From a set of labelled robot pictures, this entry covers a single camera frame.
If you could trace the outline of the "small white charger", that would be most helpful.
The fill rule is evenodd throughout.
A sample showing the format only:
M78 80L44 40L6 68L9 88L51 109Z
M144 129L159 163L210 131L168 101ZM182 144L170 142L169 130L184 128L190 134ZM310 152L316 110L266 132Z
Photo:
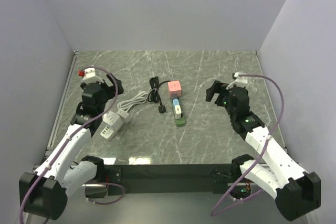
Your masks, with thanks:
M180 105L173 106L174 115L176 119L180 119L182 117L182 109Z

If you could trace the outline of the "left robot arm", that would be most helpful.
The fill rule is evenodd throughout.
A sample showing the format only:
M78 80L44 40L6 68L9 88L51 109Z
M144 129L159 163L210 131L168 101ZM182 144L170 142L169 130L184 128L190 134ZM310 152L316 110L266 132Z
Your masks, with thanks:
M58 219L67 205L68 199L84 184L104 184L106 169L103 159L86 156L75 168L71 165L82 147L92 139L109 111L108 101L116 102L124 92L121 80L107 72L106 79L96 73L96 68L79 71L82 77L81 102L76 108L67 132L53 152L32 173L23 173L19 179L20 210L19 222L23 214L37 215L46 220Z

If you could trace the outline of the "blue charger plug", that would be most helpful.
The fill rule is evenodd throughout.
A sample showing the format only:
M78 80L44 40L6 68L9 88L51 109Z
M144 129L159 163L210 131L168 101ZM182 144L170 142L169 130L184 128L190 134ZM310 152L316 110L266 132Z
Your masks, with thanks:
M173 99L172 102L173 102L173 105L174 105L174 106L180 104L179 99Z

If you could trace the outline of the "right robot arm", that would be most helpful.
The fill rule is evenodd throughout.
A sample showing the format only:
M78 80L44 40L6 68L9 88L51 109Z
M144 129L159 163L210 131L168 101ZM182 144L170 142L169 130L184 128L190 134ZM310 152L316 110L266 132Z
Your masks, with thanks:
M257 158L245 154L232 160L230 175L234 182L213 207L211 216L221 214L219 205L247 179L275 200L285 219L293 221L321 206L321 179L297 164L250 110L247 83L245 75L238 75L230 84L214 81L206 90L206 101L218 94L215 104L225 108L234 131L258 153Z

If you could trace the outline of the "green power strip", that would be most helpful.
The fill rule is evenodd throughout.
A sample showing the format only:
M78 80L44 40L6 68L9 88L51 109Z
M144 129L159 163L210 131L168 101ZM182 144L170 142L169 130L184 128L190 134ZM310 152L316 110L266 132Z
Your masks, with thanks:
M182 105L178 98L171 99L174 122L177 127L182 127L186 124L186 119L183 114Z

